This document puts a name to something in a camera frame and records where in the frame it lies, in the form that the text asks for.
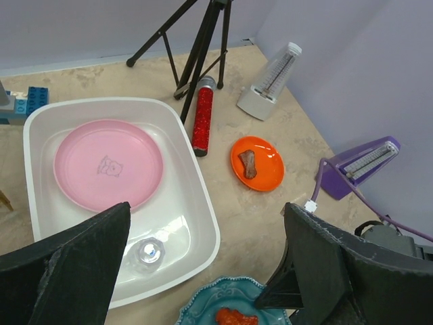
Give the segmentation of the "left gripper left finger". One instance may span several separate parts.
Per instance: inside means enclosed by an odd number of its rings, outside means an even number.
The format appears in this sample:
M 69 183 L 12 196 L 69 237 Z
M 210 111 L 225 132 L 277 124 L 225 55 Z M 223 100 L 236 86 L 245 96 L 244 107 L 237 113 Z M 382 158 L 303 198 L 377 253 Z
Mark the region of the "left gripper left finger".
M 2 324 L 103 324 L 129 236 L 123 202 L 1 256 Z

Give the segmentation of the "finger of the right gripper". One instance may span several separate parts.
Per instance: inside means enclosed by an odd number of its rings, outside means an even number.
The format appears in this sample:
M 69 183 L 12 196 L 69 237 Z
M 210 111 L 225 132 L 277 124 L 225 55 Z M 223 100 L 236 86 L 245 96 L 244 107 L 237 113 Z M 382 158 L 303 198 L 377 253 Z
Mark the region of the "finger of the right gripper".
M 304 307 L 288 240 L 277 269 L 254 301 L 254 306 L 257 309 L 302 309 Z

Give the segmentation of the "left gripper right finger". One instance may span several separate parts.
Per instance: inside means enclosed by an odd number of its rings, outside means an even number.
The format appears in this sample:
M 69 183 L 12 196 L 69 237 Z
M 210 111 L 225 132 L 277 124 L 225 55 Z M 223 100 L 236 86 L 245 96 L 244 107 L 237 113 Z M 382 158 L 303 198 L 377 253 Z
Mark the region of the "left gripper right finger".
M 391 251 L 286 203 L 304 324 L 431 324 L 432 262 Z

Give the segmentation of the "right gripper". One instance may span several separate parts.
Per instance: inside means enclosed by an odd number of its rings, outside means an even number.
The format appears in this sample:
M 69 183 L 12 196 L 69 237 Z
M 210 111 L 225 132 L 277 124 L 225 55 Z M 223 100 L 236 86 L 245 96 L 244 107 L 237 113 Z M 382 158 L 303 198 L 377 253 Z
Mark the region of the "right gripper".
M 388 250 L 426 261 L 432 260 L 431 246 L 418 245 L 412 237 L 404 236 L 397 228 L 380 221 L 366 221 L 355 229 L 354 234 Z

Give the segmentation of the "teal scalloped plate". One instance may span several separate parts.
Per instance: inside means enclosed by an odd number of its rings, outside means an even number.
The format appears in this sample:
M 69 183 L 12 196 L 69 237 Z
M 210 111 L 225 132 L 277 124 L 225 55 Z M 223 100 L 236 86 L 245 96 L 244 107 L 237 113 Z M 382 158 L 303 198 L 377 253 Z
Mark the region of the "teal scalloped plate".
M 177 324 L 221 324 L 225 313 L 247 318 L 248 324 L 289 324 L 284 309 L 257 309 L 256 298 L 264 286 L 247 276 L 220 277 L 202 286 L 180 309 Z

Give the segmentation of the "pink plate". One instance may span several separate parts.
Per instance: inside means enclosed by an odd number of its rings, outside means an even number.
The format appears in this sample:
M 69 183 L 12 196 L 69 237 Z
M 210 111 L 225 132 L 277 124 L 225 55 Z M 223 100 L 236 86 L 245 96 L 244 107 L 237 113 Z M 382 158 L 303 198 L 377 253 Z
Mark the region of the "pink plate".
M 119 202 L 136 209 L 159 188 L 164 159 L 148 132 L 101 119 L 68 133 L 55 152 L 53 174 L 64 195 L 86 210 L 101 212 Z

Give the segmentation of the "orange plate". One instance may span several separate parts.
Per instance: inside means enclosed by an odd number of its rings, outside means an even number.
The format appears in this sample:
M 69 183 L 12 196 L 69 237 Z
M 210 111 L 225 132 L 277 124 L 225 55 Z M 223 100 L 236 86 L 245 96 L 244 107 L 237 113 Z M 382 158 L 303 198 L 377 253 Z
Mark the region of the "orange plate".
M 240 154 L 246 150 L 254 153 L 256 176 L 252 179 L 245 177 L 245 167 Z M 277 149 L 268 141 L 257 136 L 239 138 L 231 148 L 231 168 L 234 175 L 248 188 L 258 192 L 270 192 L 283 181 L 285 166 Z

